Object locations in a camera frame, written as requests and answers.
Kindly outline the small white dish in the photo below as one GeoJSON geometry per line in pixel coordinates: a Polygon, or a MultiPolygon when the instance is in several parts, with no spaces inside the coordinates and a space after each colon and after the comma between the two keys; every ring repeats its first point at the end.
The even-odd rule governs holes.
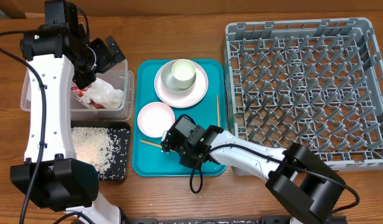
{"type": "Polygon", "coordinates": [[[137,115],[140,131],[150,138],[161,138],[174,122],[173,110],[163,102],[148,103],[137,115]]]}

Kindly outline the white napkin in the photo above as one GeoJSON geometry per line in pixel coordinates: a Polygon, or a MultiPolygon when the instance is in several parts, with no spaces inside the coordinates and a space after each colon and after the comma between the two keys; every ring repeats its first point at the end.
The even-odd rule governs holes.
{"type": "Polygon", "coordinates": [[[89,87],[80,91],[80,103],[89,109],[114,110],[122,105],[123,91],[97,78],[89,87]]]}

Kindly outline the red snack wrapper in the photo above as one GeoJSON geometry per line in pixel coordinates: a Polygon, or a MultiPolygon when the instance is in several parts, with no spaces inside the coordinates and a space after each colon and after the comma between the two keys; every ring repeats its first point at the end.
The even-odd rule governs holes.
{"type": "Polygon", "coordinates": [[[104,106],[101,104],[95,103],[93,100],[87,98],[85,100],[82,100],[81,98],[84,97],[86,91],[88,90],[88,87],[84,89],[79,89],[77,86],[71,87],[71,92],[73,93],[73,96],[86,108],[88,109],[104,109],[104,106]]]}

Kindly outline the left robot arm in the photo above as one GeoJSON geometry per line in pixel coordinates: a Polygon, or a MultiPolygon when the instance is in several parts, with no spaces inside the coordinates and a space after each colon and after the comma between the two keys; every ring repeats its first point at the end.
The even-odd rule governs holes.
{"type": "Polygon", "coordinates": [[[85,223],[127,223],[100,194],[95,167],[79,161],[73,146],[71,86],[85,88],[125,59],[112,37],[90,40],[79,13],[71,2],[47,1],[45,23],[21,40],[32,95],[30,136],[24,163],[11,167],[10,179],[39,208],[85,223]]]}

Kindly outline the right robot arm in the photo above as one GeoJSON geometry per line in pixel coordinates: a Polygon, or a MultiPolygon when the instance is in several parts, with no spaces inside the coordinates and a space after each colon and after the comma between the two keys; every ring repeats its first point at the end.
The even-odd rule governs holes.
{"type": "Polygon", "coordinates": [[[210,125],[203,128],[181,115],[165,131],[160,145],[175,151],[193,172],[213,162],[241,169],[265,181],[270,193],[291,215],[291,223],[326,223],[346,188],[345,181],[309,148],[265,147],[210,125]]]}

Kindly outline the grey plastic dishwasher rack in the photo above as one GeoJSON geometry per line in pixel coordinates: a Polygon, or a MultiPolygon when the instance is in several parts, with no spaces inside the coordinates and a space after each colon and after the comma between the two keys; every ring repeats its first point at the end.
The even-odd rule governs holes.
{"type": "Polygon", "coordinates": [[[340,171],[383,169],[383,59],[363,17],[225,28],[229,130],[297,142],[340,171]]]}

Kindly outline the clear plastic bin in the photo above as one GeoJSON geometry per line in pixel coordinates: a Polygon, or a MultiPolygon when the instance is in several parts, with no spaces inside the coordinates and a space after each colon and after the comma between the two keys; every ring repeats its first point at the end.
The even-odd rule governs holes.
{"type": "Polygon", "coordinates": [[[111,84],[115,89],[123,91],[121,106],[115,110],[88,109],[74,96],[70,98],[72,120],[129,120],[132,114],[134,100],[134,76],[128,70],[127,60],[115,65],[104,74],[97,77],[111,84]]]}

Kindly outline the large white plate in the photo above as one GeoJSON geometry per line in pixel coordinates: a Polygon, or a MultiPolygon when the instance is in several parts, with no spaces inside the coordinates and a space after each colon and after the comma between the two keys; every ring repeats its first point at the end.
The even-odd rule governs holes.
{"type": "Polygon", "coordinates": [[[154,89],[161,101],[174,108],[188,108],[199,103],[208,91],[208,76],[202,66],[192,61],[196,68],[194,84],[186,90],[172,91],[164,84],[164,75],[171,72],[178,59],[171,60],[160,67],[155,75],[154,89]]]}

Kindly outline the teal plastic serving tray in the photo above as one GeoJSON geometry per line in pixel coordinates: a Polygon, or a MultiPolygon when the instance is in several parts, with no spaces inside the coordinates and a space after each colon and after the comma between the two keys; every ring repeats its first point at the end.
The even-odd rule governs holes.
{"type": "MultiPolygon", "coordinates": [[[[227,128],[226,94],[222,65],[213,59],[195,59],[208,76],[209,86],[205,97],[190,108],[174,108],[175,117],[189,115],[197,125],[207,128],[217,125],[216,95],[219,95],[221,127],[227,128]]],[[[180,156],[176,152],[162,152],[160,148],[143,144],[145,140],[159,144],[161,138],[150,138],[144,135],[137,125],[140,110],[151,102],[160,101],[154,89],[154,79],[160,67],[168,60],[147,60],[137,71],[134,134],[132,142],[132,166],[135,172],[143,177],[186,177],[191,169],[179,164],[180,156]]]]}

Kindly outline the grey shallow bowl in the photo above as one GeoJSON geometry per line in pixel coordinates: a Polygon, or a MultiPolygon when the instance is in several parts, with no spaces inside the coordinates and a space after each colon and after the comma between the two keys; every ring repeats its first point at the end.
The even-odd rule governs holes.
{"type": "Polygon", "coordinates": [[[163,71],[162,71],[162,74],[161,74],[161,81],[164,85],[164,87],[166,87],[166,89],[172,91],[172,92],[183,92],[183,91],[186,91],[184,89],[181,89],[181,88],[177,88],[174,84],[174,77],[172,76],[172,69],[171,68],[165,68],[163,71]]]}

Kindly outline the pale green cup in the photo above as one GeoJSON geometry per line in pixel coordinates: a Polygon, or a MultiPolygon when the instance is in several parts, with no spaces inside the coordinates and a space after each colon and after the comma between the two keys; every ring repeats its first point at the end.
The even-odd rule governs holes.
{"type": "Polygon", "coordinates": [[[180,59],[172,65],[172,76],[174,77],[174,84],[177,88],[188,89],[190,88],[196,78],[196,67],[191,60],[180,59]]]}

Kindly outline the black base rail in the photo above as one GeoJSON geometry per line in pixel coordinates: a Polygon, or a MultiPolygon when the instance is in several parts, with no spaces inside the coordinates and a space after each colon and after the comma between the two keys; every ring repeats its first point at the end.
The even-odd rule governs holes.
{"type": "Polygon", "coordinates": [[[131,224],[288,224],[289,216],[265,216],[261,218],[183,219],[158,220],[155,218],[130,219],[131,224]]]}

